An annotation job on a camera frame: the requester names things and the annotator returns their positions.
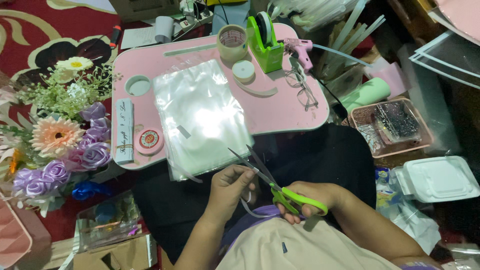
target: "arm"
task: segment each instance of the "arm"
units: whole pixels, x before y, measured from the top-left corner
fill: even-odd
[[[326,203],[345,235],[360,247],[382,256],[397,266],[420,261],[441,268],[406,232],[348,190],[336,184],[306,182],[294,182],[287,188],[297,194]],[[284,214],[284,207],[279,208]],[[302,207],[302,213],[306,217],[318,212],[319,209],[311,205]],[[289,213],[285,213],[284,216],[290,223],[300,222]]]
[[[201,216],[188,238],[175,270],[209,269],[218,254],[225,224],[232,217],[240,195],[251,184],[255,173],[247,167],[231,165],[212,178],[210,197],[205,213]]]

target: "person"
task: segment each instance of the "person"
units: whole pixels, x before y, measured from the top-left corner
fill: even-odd
[[[373,160],[358,131],[326,124],[288,146],[265,165],[280,186],[324,203],[325,217],[311,205],[301,216],[283,205],[254,210],[266,218],[244,215],[240,197],[271,194],[244,166],[204,174],[203,184],[171,182],[160,167],[145,170],[132,190],[135,201],[176,270],[441,269],[373,209]]]

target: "blue ribbon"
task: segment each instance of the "blue ribbon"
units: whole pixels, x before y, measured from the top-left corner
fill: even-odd
[[[76,200],[83,201],[93,197],[95,193],[112,196],[112,191],[106,185],[92,181],[83,181],[75,185],[75,189],[72,191],[72,197]]]

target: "hand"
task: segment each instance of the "hand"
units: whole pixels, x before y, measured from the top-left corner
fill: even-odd
[[[338,205],[341,204],[341,198],[342,198],[341,192],[343,188],[336,184],[327,184],[327,183],[317,184],[317,183],[296,181],[296,182],[293,182],[291,185],[287,186],[286,188],[288,188],[290,191],[295,192],[298,195],[302,195],[304,197],[311,198],[325,204],[325,206],[327,206],[329,210],[335,207],[338,207]],[[282,214],[282,216],[290,224],[300,223],[300,217],[289,212],[288,209],[286,209],[285,206],[283,206],[283,204],[276,203],[276,206],[280,210],[280,213]],[[300,210],[302,214],[307,218],[315,214],[318,214],[320,211],[322,211],[317,207],[309,204],[304,204],[301,207],[301,209],[299,209],[299,211]]]
[[[255,190],[255,184],[251,183],[255,176],[250,168],[240,165],[230,165],[217,172],[212,178],[204,215],[212,222],[225,224],[232,217],[240,196],[246,194],[248,199],[247,190]]]

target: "green tape dispenser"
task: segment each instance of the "green tape dispenser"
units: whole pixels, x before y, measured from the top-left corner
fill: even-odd
[[[248,45],[265,73],[282,69],[283,43],[275,37],[272,20],[264,11],[247,18]]]

